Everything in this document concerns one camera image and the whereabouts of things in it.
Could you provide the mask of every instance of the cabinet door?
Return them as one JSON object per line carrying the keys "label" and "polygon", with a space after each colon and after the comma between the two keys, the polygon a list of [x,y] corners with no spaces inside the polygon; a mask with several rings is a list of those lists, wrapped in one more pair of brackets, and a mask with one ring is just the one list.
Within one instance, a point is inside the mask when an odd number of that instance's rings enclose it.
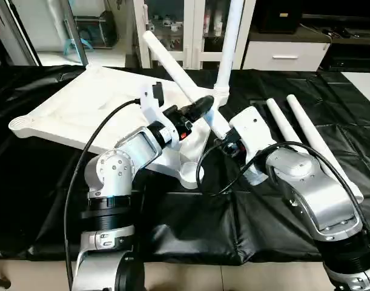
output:
{"label": "cabinet door", "polygon": [[142,37],[149,29],[185,69],[190,68],[194,0],[134,0],[134,11],[142,67],[158,65]]}
{"label": "cabinet door", "polygon": [[[245,0],[233,69],[240,69],[256,0]],[[197,0],[194,7],[193,69],[216,69],[222,57],[230,0]]]}

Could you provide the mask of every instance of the white drawer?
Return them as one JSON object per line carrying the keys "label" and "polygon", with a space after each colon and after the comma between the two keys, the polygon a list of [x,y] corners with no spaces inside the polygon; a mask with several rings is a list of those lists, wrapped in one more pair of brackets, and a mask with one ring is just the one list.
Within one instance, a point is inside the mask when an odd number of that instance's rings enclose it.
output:
{"label": "white drawer", "polygon": [[316,71],[328,48],[325,43],[250,41],[243,69]]}

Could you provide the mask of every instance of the table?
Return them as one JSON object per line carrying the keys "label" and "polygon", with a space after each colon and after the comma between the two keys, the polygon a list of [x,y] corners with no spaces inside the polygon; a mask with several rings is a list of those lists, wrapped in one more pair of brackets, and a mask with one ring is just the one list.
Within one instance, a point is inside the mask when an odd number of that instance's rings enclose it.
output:
{"label": "table", "polygon": [[[63,203],[80,151],[39,138],[18,139],[7,124],[83,70],[78,66],[0,70],[0,258],[64,259]],[[170,79],[163,69],[129,71]],[[208,70],[188,73],[199,86],[208,88],[217,76]],[[360,187],[365,196],[362,208],[370,221],[370,102],[361,92],[341,73],[254,70],[233,71],[230,88],[230,99],[220,109],[223,116],[230,119],[254,105],[276,141],[283,139],[265,101],[274,98],[298,129],[285,100],[295,94],[345,172]],[[235,163],[219,152],[205,160],[204,169],[208,191],[220,189],[237,173]],[[173,178],[144,170],[133,186],[138,249],[145,261],[221,265],[320,261],[308,232],[268,181],[250,188],[241,180],[230,195],[208,197],[183,189]],[[78,210],[84,206],[86,191],[80,176],[70,209],[74,255],[81,231]]]}

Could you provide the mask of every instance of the white cabinet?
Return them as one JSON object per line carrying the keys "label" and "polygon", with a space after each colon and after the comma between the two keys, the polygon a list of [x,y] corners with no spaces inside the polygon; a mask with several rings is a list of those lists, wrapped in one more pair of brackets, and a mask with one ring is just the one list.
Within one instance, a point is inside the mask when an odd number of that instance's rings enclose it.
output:
{"label": "white cabinet", "polygon": [[250,41],[243,69],[316,71],[330,44]]}
{"label": "white cabinet", "polygon": [[[255,2],[245,1],[234,69],[239,69],[242,63]],[[133,0],[133,3],[143,68],[150,68],[151,61],[156,60],[142,38],[151,25],[153,33],[185,69],[202,69],[206,62],[221,60],[230,0]],[[174,27],[165,26],[166,19]]]}

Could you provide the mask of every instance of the white plastic tube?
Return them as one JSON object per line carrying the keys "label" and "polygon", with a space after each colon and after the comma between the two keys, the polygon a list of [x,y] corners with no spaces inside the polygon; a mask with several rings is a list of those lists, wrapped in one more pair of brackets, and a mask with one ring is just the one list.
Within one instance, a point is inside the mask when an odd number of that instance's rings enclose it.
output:
{"label": "white plastic tube", "polygon": [[220,61],[217,82],[214,85],[215,97],[221,99],[227,100],[229,96],[229,79],[231,77],[234,52],[236,51],[243,6],[244,0],[231,0],[228,22],[225,29],[225,39],[222,46],[222,59]]}
{"label": "white plastic tube", "polygon": [[[286,141],[296,141],[301,142],[299,136],[296,134],[295,130],[292,128],[291,124],[288,122],[287,118],[284,116],[283,112],[272,98],[267,100],[267,106],[274,117],[278,128],[280,129],[284,139]],[[297,147],[292,145],[296,151],[300,153],[308,153],[303,147]]]}
{"label": "white plastic tube", "polygon": [[[308,142],[310,143],[310,146],[320,152],[334,167],[335,169],[341,174],[342,178],[345,179],[346,183],[348,183],[348,186],[352,190],[354,196],[356,197],[358,203],[361,203],[364,199],[364,196],[362,195],[360,189],[355,185],[352,181],[349,180],[348,176],[346,176],[346,173],[343,171],[341,165],[338,163],[335,156],[332,154],[331,150],[329,149],[328,145],[325,143],[321,135],[319,134],[318,130],[314,126],[314,124],[311,122],[309,117],[307,116],[306,112],[296,99],[294,95],[288,95],[287,96],[288,104],[291,106],[292,111],[295,114],[296,119],[299,122],[300,127],[302,128]],[[335,179],[337,182],[337,178],[333,175],[333,173],[330,171],[330,169],[325,166],[322,162],[321,167],[322,170],[330,177]]]}
{"label": "white plastic tube", "polygon": [[[160,41],[150,31],[143,34],[143,38],[150,50],[155,53],[159,62],[164,66],[166,71],[170,74],[175,83],[184,92],[190,102],[194,102],[203,97],[199,95],[199,88],[194,81],[186,74],[183,68],[170,55],[167,49],[160,43]],[[206,123],[210,126],[214,134],[219,139],[224,139],[226,134],[230,131],[228,121],[218,111],[219,103],[214,100],[214,105],[207,114],[204,115]]]}

